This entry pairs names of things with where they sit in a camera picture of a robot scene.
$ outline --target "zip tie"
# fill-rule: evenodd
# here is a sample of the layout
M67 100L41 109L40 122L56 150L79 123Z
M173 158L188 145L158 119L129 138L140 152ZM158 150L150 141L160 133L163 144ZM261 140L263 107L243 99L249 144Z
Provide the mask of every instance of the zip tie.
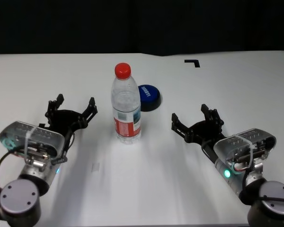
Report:
M242 136L239 136L237 134L234 134L233 136L235 137L238 137L240 139L242 139L243 141L247 142L249 144L249 149L250 149L250 161L249 161L249 165L248 165L248 168L251 167L251 163L252 163L252 160L253 160L253 149L256 149L256 146L252 144L252 142Z
M28 139L31 137L31 135L33 134L33 132L35 131L36 128L37 128L37 126L32 128L31 131L27 131L27 133L25 135L25 144L24 144L24 161L25 161L25 163L27 163Z

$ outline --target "dark curtain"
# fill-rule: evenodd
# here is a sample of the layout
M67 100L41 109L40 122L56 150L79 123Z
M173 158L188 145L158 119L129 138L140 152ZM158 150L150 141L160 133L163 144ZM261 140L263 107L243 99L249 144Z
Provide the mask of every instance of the dark curtain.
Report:
M0 0L0 53L284 50L284 0Z

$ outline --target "blue round object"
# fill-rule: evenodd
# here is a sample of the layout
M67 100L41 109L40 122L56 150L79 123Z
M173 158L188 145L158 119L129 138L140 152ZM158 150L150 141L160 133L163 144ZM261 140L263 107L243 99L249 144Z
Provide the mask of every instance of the blue round object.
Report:
M160 91L156 87L152 85L140 85L139 92L141 99L141 111L152 111L160 106Z

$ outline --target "tabletop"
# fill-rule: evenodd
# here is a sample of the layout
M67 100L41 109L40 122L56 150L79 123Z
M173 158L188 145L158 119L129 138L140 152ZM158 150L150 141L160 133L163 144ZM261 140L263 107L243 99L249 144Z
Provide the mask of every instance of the tabletop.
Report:
M186 59L197 59L200 68ZM156 86L161 106L142 113L142 137L115 137L110 89L114 67L127 62L138 85ZM171 130L204 119L216 108L230 136L259 128L277 138L264 177L284 183L284 52L224 52L167 57L146 54L0 55L0 132L14 121L38 125L48 100L83 111L94 97L98 114L76 132L68 162L41 197L37 227L201 225L247 223L243 205L197 144ZM0 158L6 152L0 144ZM15 180L24 160L9 156L0 184ZM0 227L8 226L0 222Z

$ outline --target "plastic bottle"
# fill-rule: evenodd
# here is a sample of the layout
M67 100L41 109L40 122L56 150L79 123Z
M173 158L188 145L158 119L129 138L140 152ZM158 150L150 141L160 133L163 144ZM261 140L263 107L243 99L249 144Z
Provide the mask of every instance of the plastic bottle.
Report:
M117 137L132 144L141 137L141 101L138 86L127 63L117 64L111 101Z

